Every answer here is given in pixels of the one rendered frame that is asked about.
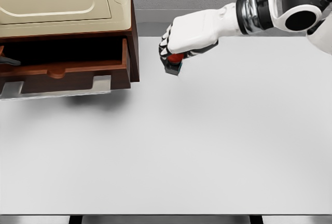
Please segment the brown cabinet drawer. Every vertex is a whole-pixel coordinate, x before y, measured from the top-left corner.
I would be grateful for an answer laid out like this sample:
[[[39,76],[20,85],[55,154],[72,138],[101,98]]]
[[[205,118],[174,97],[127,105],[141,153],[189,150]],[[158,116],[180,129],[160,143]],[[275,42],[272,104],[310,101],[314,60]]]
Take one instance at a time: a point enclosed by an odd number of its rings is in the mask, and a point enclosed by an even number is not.
[[[110,76],[113,90],[131,87],[123,37],[1,43],[0,53],[21,62],[0,65],[0,93],[5,83],[19,81],[22,93],[88,90],[95,76]]]

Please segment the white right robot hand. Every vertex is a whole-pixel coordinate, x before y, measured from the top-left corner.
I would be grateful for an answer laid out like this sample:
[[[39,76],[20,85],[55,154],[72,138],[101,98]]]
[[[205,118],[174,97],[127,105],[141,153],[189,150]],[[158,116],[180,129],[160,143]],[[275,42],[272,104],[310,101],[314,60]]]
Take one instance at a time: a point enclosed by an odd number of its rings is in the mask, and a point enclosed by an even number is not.
[[[176,17],[162,35],[160,60],[165,67],[205,53],[218,45],[226,8],[208,9]]]

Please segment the brown cabinet with beige top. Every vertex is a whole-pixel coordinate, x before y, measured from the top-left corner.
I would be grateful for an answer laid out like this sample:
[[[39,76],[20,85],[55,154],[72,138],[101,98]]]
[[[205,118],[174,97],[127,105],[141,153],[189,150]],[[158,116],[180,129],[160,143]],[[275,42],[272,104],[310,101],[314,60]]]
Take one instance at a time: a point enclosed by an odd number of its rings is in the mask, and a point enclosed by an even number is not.
[[[130,76],[140,79],[133,0],[0,0],[0,43],[123,36]]]

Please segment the red button switch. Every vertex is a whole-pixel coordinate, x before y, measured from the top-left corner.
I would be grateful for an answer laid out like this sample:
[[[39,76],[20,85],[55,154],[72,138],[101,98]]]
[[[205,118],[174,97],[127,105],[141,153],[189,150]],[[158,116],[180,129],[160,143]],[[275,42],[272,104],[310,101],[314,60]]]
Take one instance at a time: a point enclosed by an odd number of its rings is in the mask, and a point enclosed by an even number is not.
[[[182,53],[172,54],[166,58],[165,72],[178,76],[182,67],[184,55]]]

